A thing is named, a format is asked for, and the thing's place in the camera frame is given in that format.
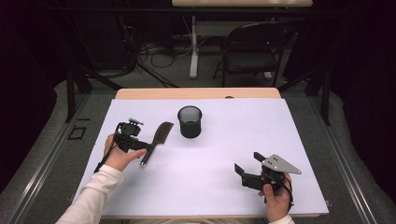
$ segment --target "cleaver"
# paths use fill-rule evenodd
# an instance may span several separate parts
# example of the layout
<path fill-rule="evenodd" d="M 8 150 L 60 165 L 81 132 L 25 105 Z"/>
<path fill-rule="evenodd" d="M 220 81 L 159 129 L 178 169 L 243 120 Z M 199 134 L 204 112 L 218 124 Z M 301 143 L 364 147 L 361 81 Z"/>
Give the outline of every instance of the cleaver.
<path fill-rule="evenodd" d="M 152 152 L 154 151 L 154 148 L 158 144 L 164 144 L 166 141 L 166 138 L 168 137 L 168 134 L 171 132 L 173 123 L 171 122 L 163 122 L 157 129 L 157 131 L 154 134 L 154 138 L 152 140 L 151 144 L 148 144 L 146 147 L 146 154 L 143 157 L 142 161 L 140 162 L 141 166 L 146 166 L 146 164 L 149 161 L 149 157 L 151 156 Z"/>

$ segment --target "human hand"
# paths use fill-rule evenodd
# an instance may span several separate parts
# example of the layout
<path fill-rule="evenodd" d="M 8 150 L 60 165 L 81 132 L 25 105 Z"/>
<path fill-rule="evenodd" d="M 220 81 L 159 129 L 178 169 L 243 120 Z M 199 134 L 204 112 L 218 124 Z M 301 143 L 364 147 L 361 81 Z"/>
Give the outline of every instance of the human hand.
<path fill-rule="evenodd" d="M 285 178 L 287 180 L 284 185 L 291 189 L 290 175 L 285 173 Z M 278 221 L 289 213 L 290 195 L 284 188 L 274 192 L 271 185 L 266 184 L 259 192 L 259 196 L 265 196 L 267 200 L 267 218 L 270 222 Z"/>
<path fill-rule="evenodd" d="M 113 142 L 114 134 L 111 134 L 107 137 L 105 143 L 105 155 L 110 150 L 111 143 Z M 133 151 L 133 152 L 124 152 L 118 146 L 114 147 L 110 155 L 108 156 L 105 164 L 108 166 L 113 167 L 119 171 L 123 171 L 129 162 L 133 161 L 134 159 L 138 159 L 139 157 L 146 154 L 146 150 L 144 148 Z"/>

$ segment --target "white sleeve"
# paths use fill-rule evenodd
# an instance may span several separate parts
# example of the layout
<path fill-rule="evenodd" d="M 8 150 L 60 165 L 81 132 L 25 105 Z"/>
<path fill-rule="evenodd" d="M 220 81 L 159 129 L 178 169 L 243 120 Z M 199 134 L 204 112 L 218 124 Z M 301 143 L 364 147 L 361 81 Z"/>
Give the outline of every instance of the white sleeve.
<path fill-rule="evenodd" d="M 275 222 L 270 222 L 269 224 L 294 224 L 294 221 L 291 219 L 290 215 L 287 215 L 282 219 Z"/>
<path fill-rule="evenodd" d="M 103 165 L 57 223 L 99 223 L 111 190 L 122 181 L 121 171 Z"/>

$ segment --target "person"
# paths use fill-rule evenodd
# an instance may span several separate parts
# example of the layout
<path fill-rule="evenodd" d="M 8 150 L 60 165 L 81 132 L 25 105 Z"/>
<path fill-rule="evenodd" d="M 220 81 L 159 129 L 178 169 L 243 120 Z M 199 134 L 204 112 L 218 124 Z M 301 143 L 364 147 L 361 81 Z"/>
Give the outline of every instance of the person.
<path fill-rule="evenodd" d="M 113 136 L 114 134 L 111 134 L 107 137 L 105 155 L 113 141 Z M 92 175 L 91 180 L 56 223 L 99 223 L 110 192 L 123 181 L 122 171 L 131 161 L 140 158 L 146 152 L 144 148 L 128 153 L 123 152 L 119 147 L 113 148 L 99 172 Z M 285 173 L 285 177 L 289 180 L 285 182 L 285 186 L 290 189 L 290 176 Z M 285 189 L 273 192 L 270 185 L 264 185 L 259 196 L 266 198 L 267 218 L 270 224 L 294 223 L 289 215 L 290 196 Z"/>

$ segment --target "white tabletop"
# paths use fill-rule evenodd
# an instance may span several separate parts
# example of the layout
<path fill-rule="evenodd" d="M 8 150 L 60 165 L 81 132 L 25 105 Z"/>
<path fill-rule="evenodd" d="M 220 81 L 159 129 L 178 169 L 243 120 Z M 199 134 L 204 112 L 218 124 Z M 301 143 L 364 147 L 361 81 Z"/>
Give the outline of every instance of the white tabletop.
<path fill-rule="evenodd" d="M 203 111 L 202 133 L 195 139 L 179 132 L 177 111 L 185 105 Z M 106 137 L 130 117 L 145 123 L 137 137 L 149 143 L 162 122 L 175 125 L 145 168 L 140 160 L 127 167 L 104 217 L 265 217 L 263 198 L 257 190 L 242 187 L 233 170 L 236 163 L 258 175 L 261 164 L 253 158 L 255 151 L 265 157 L 277 154 L 303 172 L 291 175 L 291 215 L 329 212 L 283 99 L 113 100 L 78 192 L 102 159 Z"/>
<path fill-rule="evenodd" d="M 174 7 L 311 7 L 312 0 L 173 0 Z"/>

